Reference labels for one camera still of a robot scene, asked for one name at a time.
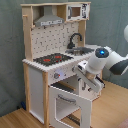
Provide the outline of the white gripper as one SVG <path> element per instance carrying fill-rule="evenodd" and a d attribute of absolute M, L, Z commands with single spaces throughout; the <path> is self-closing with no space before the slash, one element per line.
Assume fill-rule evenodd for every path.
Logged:
<path fill-rule="evenodd" d="M 82 70 L 80 66 L 75 66 L 73 72 L 95 92 L 100 92 L 105 86 L 104 82 L 98 76 L 89 73 L 87 70 Z"/>

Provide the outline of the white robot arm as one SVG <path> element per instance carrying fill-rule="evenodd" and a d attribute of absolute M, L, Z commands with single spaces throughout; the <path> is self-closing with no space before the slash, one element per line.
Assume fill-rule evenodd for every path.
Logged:
<path fill-rule="evenodd" d="M 100 92 L 104 83 L 98 77 L 106 67 L 114 75 L 123 75 L 128 70 L 128 54 L 122 57 L 110 47 L 97 48 L 89 60 L 81 61 L 73 71 L 95 92 Z"/>

